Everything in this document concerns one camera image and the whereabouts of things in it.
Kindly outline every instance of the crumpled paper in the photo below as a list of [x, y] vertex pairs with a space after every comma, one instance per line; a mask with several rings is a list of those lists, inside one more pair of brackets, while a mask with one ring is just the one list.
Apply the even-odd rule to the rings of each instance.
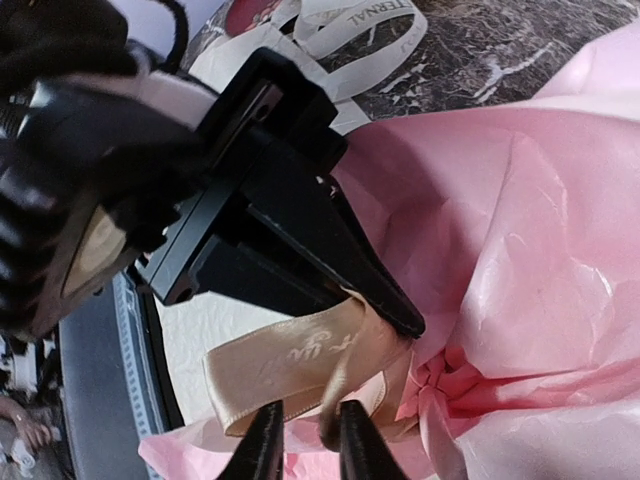
[[[412, 479], [640, 476], [640, 22], [529, 102], [376, 122], [335, 175], [425, 316], [392, 444]], [[285, 478], [339, 477], [313, 419]], [[230, 456], [215, 419], [144, 440], [168, 479]]]

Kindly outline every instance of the beige ribbon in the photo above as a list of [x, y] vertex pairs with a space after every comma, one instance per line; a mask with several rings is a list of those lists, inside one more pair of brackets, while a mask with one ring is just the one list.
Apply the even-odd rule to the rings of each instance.
[[256, 330], [207, 353], [209, 394], [226, 435], [243, 436], [256, 412], [276, 400], [283, 400], [285, 421], [320, 405], [320, 438], [337, 451], [340, 402], [380, 372], [367, 398], [356, 398], [388, 440], [416, 425], [415, 418], [396, 421], [411, 339], [399, 336], [361, 295], [349, 293], [329, 310]]

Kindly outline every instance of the black cable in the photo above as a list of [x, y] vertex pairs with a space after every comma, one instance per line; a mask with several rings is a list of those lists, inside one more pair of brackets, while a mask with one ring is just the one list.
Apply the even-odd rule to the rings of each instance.
[[38, 77], [75, 72], [135, 75], [138, 65], [122, 46], [93, 37], [56, 39], [0, 58], [0, 98], [28, 87]]
[[180, 63], [187, 53], [189, 46], [189, 19], [184, 6], [176, 0], [155, 0], [167, 7], [175, 19], [175, 32], [173, 38], [173, 48], [167, 60], [160, 66], [167, 73], [175, 74], [180, 69]]

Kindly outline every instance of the marble surface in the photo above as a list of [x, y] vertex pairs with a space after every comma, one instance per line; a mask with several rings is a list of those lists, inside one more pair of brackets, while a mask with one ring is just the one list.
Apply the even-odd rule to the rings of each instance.
[[[530, 98], [582, 46], [640, 17], [640, 0], [414, 0], [429, 31], [384, 82], [356, 97], [372, 118]], [[222, 32], [230, 2], [191, 43], [187, 63]], [[320, 63], [329, 71], [402, 35], [391, 20]]]

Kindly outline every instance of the pink plastic sheet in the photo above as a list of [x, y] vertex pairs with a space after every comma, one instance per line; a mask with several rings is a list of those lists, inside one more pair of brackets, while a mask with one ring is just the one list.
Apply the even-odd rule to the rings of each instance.
[[[428, 328], [403, 406], [420, 436], [391, 446], [410, 478], [640, 477], [638, 51], [640, 22], [540, 100], [351, 135], [336, 177]], [[285, 477], [339, 478], [312, 420], [287, 427]], [[233, 449], [220, 436], [204, 421], [140, 454], [211, 479]]]

